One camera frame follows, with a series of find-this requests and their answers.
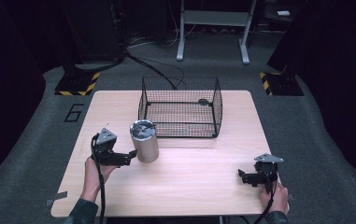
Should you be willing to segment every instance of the gripper camera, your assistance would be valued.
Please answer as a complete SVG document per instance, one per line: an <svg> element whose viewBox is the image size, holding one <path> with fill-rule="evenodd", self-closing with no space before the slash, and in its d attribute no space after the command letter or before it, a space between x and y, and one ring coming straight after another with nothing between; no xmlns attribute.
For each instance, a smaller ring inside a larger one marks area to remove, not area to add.
<svg viewBox="0 0 356 224"><path fill-rule="evenodd" d="M269 193L273 188L272 182L278 180L278 163L283 162L283 159L264 153L254 160L256 174L245 174L239 169L238 174L244 184L251 184L253 187L265 185L265 190Z"/></svg>
<svg viewBox="0 0 356 224"><path fill-rule="evenodd" d="M103 128L102 132L97 133L91 141L93 160L101 165L130 165L131 159L136 157L137 149L129 152L128 154L116 153L113 151L116 141L117 135L108 129Z"/></svg>

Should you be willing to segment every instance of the jacket sleeve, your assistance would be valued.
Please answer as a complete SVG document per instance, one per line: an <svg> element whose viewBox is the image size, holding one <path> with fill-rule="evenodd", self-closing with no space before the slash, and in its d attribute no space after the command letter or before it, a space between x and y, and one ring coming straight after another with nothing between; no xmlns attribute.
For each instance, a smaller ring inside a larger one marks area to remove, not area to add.
<svg viewBox="0 0 356 224"><path fill-rule="evenodd" d="M268 224L289 224L288 218L283 212L275 211L265 216Z"/></svg>
<svg viewBox="0 0 356 224"><path fill-rule="evenodd" d="M64 224L94 223L98 205L83 199L78 199Z"/></svg>

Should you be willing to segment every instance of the wire mesh basket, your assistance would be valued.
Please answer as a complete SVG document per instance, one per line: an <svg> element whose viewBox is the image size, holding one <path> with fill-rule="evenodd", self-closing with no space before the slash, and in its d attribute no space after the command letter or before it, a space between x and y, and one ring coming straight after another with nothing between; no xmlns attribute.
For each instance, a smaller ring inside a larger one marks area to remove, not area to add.
<svg viewBox="0 0 356 224"><path fill-rule="evenodd" d="M215 138L222 118L219 80L143 77L138 118L153 122L157 137Z"/></svg>

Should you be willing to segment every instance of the silver cylinder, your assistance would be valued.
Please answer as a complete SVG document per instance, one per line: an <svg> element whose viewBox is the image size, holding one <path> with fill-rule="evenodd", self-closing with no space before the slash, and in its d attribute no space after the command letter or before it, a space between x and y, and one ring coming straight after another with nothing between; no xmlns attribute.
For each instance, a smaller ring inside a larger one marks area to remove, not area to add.
<svg viewBox="0 0 356 224"><path fill-rule="evenodd" d="M140 119L132 124L130 133L137 149L137 159L145 163L157 160L159 149L155 125L147 119Z"/></svg>

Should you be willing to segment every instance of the stand leg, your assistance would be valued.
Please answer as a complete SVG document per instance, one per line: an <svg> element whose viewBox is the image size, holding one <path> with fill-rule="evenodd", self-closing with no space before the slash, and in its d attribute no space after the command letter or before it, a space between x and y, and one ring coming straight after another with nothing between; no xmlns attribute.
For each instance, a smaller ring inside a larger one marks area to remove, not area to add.
<svg viewBox="0 0 356 224"><path fill-rule="evenodd" d="M178 55L177 60L183 60L184 53L184 0L181 0L181 10L180 10L180 40L178 42Z"/></svg>
<svg viewBox="0 0 356 224"><path fill-rule="evenodd" d="M247 44L248 33L249 33L249 29L250 29L250 25L251 25L251 21L252 21L252 17L253 17L254 8L256 6L256 2L257 2L257 0L252 0L252 2L251 2L250 11L249 11L248 19L247 19L247 24L245 26L244 35L242 36L242 39L239 39L239 47L241 49L242 62L245 65L249 64L249 55L248 55L248 50L247 50L246 44Z"/></svg>

